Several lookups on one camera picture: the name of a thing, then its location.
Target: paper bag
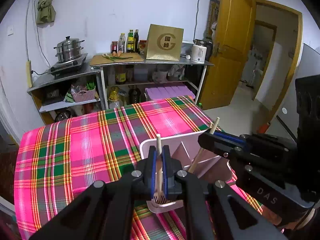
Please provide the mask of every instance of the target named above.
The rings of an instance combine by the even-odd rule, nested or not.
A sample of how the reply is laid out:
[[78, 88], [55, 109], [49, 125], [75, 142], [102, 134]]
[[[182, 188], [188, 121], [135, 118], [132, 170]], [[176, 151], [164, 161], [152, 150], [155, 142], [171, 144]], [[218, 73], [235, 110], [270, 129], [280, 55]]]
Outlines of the paper bag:
[[145, 48], [146, 59], [180, 60], [183, 29], [150, 24]]

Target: wooden cutting board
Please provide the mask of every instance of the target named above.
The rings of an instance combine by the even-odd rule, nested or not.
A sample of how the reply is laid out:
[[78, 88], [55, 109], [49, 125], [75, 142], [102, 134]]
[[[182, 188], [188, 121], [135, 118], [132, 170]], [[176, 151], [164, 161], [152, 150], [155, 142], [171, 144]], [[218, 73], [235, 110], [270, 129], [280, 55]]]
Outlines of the wooden cutting board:
[[90, 60], [90, 66], [102, 65], [108, 63], [118, 63], [118, 62], [143, 62], [143, 58], [138, 53], [122, 53], [121, 57], [132, 57], [128, 59], [116, 59], [114, 62], [110, 59], [104, 58], [102, 55], [95, 55]]

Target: wooden door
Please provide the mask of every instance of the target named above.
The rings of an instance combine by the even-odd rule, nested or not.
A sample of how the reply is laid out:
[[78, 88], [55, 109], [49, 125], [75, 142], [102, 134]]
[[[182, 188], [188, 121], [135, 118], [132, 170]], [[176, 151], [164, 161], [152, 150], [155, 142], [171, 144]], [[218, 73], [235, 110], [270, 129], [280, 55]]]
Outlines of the wooden door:
[[253, 35], [255, 0], [221, 0], [200, 102], [204, 109], [227, 106], [236, 91]]

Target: white shelf board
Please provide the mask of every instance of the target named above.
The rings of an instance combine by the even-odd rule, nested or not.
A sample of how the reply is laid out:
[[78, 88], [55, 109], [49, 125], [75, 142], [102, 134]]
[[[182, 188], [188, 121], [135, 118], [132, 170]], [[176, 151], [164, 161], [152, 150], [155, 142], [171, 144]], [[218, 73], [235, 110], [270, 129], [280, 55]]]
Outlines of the white shelf board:
[[41, 106], [40, 109], [39, 109], [39, 112], [40, 113], [44, 113], [44, 112], [49, 112], [49, 111], [52, 111], [52, 110], [65, 108], [65, 107], [69, 107], [69, 106], [84, 105], [84, 104], [94, 103], [94, 102], [99, 102], [99, 101], [100, 101], [100, 99], [98, 99], [98, 100], [93, 99], [93, 100], [88, 100], [88, 101], [83, 101], [83, 102], [78, 102], [78, 103], [76, 103], [76, 102], [69, 103], [69, 102], [61, 101], [61, 102], [53, 103], [53, 104], [50, 104], [50, 105]]

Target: door frame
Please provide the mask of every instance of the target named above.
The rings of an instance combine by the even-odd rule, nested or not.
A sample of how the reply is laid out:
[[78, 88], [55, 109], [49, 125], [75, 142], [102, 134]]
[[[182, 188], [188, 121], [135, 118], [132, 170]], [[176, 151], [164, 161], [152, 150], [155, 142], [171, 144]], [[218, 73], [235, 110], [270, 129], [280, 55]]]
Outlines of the door frame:
[[267, 69], [268, 69], [269, 61], [270, 61], [270, 58], [271, 58], [273, 46], [274, 46], [275, 40], [276, 40], [276, 33], [277, 33], [277, 26], [272, 25], [272, 24], [270, 24], [270, 23], [266, 23], [266, 22], [263, 22], [263, 21], [260, 21], [260, 20], [255, 20], [254, 24], [255, 24], [255, 25], [260, 25], [260, 26], [266, 27], [266, 28], [268, 28], [268, 29], [272, 29], [272, 30], [273, 30], [273, 35], [272, 35], [272, 41], [273, 41], [273, 43], [272, 43], [271, 46], [270, 46], [269, 53], [268, 53], [268, 57], [267, 57], [267, 60], [266, 60], [266, 64], [265, 64], [264, 67], [263, 67], [263, 74], [262, 74], [262, 76], [261, 76], [261, 78], [260, 78], [260, 80], [259, 80], [259, 84], [258, 84], [257, 88], [254, 89], [256, 92], [255, 92], [254, 95], [252, 96], [252, 100], [254, 100], [254, 99], [256, 98], [257, 93], [258, 93], [258, 91], [259, 91], [259, 88], [260, 88], [260, 86], [261, 86], [261, 84], [262, 84], [262, 81], [263, 81], [263, 79], [264, 79], [264, 75], [266, 74], [266, 71], [267, 71]]
[[302, 13], [295, 10], [295, 9], [287, 7], [283, 4], [271, 2], [268, 0], [255, 0], [255, 1], [256, 1], [256, 5], [268, 6], [270, 8], [280, 10], [280, 11], [287, 11], [287, 12], [293, 13], [294, 15], [298, 16], [298, 35], [297, 35], [297, 42], [296, 42], [296, 47], [294, 50], [292, 63], [291, 63], [290, 68], [288, 70], [287, 76], [285, 77], [284, 84], [283, 84], [282, 90], [279, 94], [279, 97], [277, 98], [276, 103], [274, 104], [274, 106], [272, 107], [272, 109], [269, 112], [267, 122], [270, 122], [273, 119], [273, 117], [276, 115], [276, 112], [278, 111], [278, 108], [280, 107], [282, 100], [284, 99], [284, 96], [287, 93], [287, 90], [288, 90], [289, 85], [292, 81], [294, 72], [295, 72], [297, 64], [298, 64], [298, 58], [299, 58], [301, 44], [302, 44], [301, 43], [302, 42]]

